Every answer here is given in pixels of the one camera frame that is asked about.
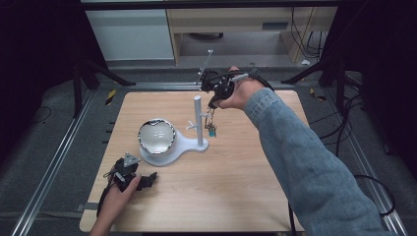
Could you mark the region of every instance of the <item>finger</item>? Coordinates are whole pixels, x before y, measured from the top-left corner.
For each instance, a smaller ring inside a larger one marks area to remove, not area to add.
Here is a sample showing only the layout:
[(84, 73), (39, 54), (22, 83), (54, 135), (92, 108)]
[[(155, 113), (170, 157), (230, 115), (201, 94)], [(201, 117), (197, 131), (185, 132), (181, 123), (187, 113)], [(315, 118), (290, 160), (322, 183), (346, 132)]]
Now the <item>finger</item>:
[(119, 186), (117, 186), (117, 184), (116, 183), (113, 183), (112, 185), (110, 185), (110, 189), (109, 189), (109, 191), (117, 191), (117, 192), (120, 192), (120, 189), (119, 189)]
[(228, 98), (226, 100), (219, 100), (217, 104), (214, 104), (221, 109), (233, 108), (233, 100)]
[(221, 101), (223, 101), (223, 100), (217, 100), (217, 101), (214, 101), (212, 104), (215, 106), (215, 107), (219, 107), (219, 108), (221, 108), (221, 106), (220, 106), (220, 102)]
[(239, 71), (239, 68), (237, 68), (236, 66), (231, 66), (229, 68), (229, 71)]
[(126, 190), (123, 192), (124, 195), (128, 196), (129, 198), (135, 193), (136, 188), (139, 185), (139, 182), (141, 181), (141, 175), (136, 176), (132, 179), (129, 186), (126, 188)]

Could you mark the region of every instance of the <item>white pole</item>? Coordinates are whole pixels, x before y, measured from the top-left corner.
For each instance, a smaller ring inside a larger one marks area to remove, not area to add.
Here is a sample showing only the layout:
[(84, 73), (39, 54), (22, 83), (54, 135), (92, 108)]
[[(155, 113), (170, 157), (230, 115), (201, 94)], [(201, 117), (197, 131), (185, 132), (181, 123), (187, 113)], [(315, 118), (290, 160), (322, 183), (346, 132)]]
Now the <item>white pole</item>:
[(194, 109), (196, 112), (196, 130), (197, 130), (197, 140), (198, 145), (201, 147), (203, 145), (203, 123), (202, 123), (202, 97), (199, 95), (196, 95), (194, 97)]

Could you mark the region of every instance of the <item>person's left hand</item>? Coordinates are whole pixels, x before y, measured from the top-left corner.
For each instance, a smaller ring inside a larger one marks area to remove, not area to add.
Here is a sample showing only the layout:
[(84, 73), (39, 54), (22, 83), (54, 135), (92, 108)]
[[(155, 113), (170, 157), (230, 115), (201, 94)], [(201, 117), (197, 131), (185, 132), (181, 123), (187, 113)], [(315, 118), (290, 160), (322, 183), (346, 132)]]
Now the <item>person's left hand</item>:
[(140, 181), (141, 176), (135, 177), (124, 192), (121, 192), (115, 184), (110, 187), (89, 235), (107, 235), (110, 232), (111, 225), (136, 192)]

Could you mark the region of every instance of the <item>white base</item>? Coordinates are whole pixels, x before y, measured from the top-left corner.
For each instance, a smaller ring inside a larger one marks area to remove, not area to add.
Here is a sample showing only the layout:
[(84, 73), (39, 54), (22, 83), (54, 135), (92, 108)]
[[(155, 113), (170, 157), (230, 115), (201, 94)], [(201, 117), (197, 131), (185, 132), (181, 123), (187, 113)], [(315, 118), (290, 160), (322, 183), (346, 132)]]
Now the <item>white base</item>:
[(142, 147), (139, 152), (148, 164), (153, 166), (167, 166), (177, 160), (182, 154), (187, 151), (203, 152), (209, 147), (209, 141), (203, 139), (203, 145), (199, 146), (197, 139), (188, 139), (178, 130), (175, 131), (175, 144), (171, 147), (172, 150), (167, 154), (150, 154)]

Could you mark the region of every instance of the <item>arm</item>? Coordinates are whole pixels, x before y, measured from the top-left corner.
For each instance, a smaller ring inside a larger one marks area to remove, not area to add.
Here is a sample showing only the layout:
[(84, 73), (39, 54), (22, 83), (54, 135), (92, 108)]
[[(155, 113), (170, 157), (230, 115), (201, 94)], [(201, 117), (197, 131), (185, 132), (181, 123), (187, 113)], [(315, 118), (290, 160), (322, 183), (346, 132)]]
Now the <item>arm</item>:
[(117, 185), (112, 185), (104, 199), (101, 212), (95, 221), (89, 235), (104, 236), (108, 235), (117, 216), (122, 212), (129, 200), (136, 192), (141, 177), (135, 177), (124, 192), (120, 192)]
[(383, 229), (375, 204), (347, 167), (273, 91), (247, 80), (217, 105), (243, 109), (257, 127), (268, 162), (308, 235), (395, 235)]

